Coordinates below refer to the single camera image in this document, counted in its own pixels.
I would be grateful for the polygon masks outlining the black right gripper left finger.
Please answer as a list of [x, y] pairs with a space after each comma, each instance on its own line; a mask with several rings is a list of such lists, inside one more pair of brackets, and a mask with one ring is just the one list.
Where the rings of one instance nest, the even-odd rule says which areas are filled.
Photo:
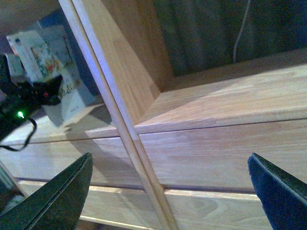
[[86, 153], [0, 218], [2, 230], [73, 230], [76, 228], [93, 173]]

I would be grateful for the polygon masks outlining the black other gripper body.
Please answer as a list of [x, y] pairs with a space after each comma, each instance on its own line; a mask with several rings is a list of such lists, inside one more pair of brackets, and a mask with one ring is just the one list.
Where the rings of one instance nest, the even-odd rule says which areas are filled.
[[37, 124], [31, 118], [43, 105], [60, 104], [59, 89], [63, 77], [58, 75], [46, 82], [21, 82], [11, 80], [8, 58], [0, 56], [0, 90], [5, 99], [0, 102], [0, 139], [4, 140], [27, 120], [33, 124], [29, 138], [36, 132]]

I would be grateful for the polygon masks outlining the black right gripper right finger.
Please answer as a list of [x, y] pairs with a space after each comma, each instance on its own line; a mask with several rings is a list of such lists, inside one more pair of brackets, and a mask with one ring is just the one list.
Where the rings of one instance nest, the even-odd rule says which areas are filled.
[[256, 153], [248, 170], [257, 197], [274, 230], [307, 228], [307, 184]]

